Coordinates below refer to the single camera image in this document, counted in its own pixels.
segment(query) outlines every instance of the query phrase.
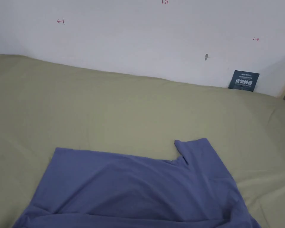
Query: dark blue sign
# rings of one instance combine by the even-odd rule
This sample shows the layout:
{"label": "dark blue sign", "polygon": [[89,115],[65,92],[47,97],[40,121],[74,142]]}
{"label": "dark blue sign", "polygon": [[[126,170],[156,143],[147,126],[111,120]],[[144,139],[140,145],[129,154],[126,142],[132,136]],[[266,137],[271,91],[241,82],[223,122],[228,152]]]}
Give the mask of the dark blue sign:
{"label": "dark blue sign", "polygon": [[234,71],[232,80],[229,85],[229,89],[242,89],[253,92],[259,74],[246,72],[246,71]]}

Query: bed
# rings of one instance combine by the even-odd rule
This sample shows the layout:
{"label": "bed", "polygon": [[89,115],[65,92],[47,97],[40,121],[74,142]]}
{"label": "bed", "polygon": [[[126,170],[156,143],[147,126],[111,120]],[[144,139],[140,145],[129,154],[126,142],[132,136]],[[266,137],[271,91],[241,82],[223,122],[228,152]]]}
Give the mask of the bed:
{"label": "bed", "polygon": [[285,227],[285,101],[254,92],[0,55],[0,227],[56,147],[176,159],[207,138],[262,227]]}

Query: red arrow mark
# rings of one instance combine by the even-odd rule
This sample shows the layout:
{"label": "red arrow mark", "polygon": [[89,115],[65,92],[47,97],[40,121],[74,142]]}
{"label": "red arrow mark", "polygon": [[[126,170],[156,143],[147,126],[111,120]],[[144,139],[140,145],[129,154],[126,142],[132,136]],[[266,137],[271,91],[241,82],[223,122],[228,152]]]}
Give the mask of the red arrow mark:
{"label": "red arrow mark", "polygon": [[64,23],[64,19],[62,19],[62,21],[59,21],[59,19],[57,20],[57,22],[60,24],[60,22],[63,22]]}

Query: white wall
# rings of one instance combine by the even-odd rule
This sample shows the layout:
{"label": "white wall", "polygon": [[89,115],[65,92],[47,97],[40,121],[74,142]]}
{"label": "white wall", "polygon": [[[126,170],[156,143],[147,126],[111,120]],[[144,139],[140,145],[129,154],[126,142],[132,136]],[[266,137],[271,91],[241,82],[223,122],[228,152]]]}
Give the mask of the white wall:
{"label": "white wall", "polygon": [[220,87],[250,71],[277,96],[285,0],[0,0],[0,53]]}

